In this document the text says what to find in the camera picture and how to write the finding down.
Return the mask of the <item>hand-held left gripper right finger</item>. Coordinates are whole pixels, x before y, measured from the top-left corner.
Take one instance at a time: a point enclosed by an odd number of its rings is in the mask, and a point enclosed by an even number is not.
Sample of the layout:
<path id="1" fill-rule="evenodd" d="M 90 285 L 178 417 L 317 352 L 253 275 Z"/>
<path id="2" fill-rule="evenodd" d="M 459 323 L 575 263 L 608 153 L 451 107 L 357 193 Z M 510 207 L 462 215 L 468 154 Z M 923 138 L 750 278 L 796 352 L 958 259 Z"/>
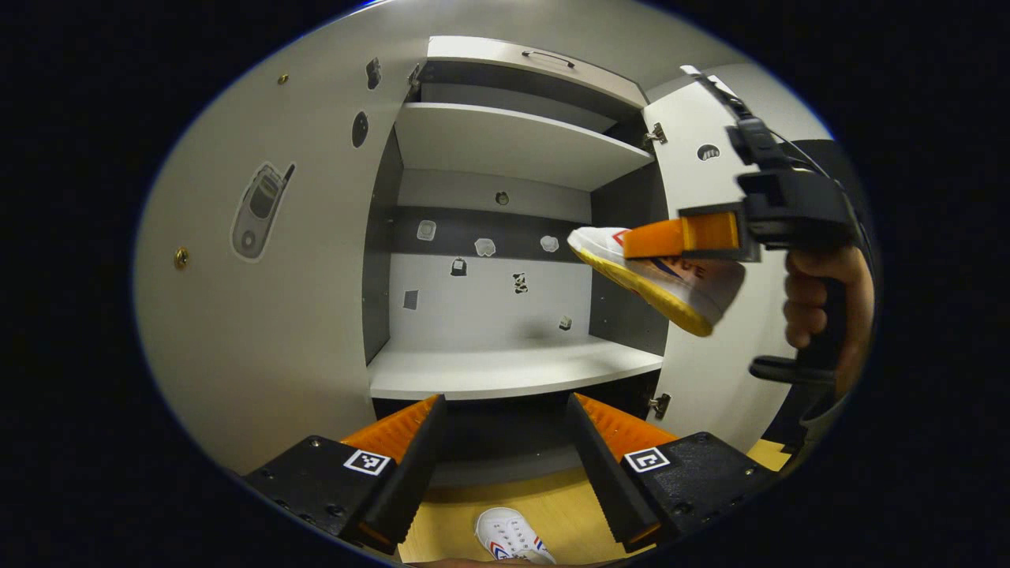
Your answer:
<path id="1" fill-rule="evenodd" d="M 581 393 L 565 420 L 609 531 L 628 553 L 685 540 L 778 481 L 710 432 L 674 436 Z"/>

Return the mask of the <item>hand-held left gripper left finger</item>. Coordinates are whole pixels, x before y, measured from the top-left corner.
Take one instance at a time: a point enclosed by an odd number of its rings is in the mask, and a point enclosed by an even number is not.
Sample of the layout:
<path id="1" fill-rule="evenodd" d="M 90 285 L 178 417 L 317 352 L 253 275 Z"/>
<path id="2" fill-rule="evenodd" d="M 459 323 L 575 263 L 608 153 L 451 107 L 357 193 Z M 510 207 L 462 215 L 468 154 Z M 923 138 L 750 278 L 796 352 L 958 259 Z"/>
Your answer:
<path id="1" fill-rule="evenodd" d="M 242 481 L 317 531 L 392 555 L 425 499 L 445 424 L 447 400 L 436 394 L 340 441 L 306 436 Z"/>

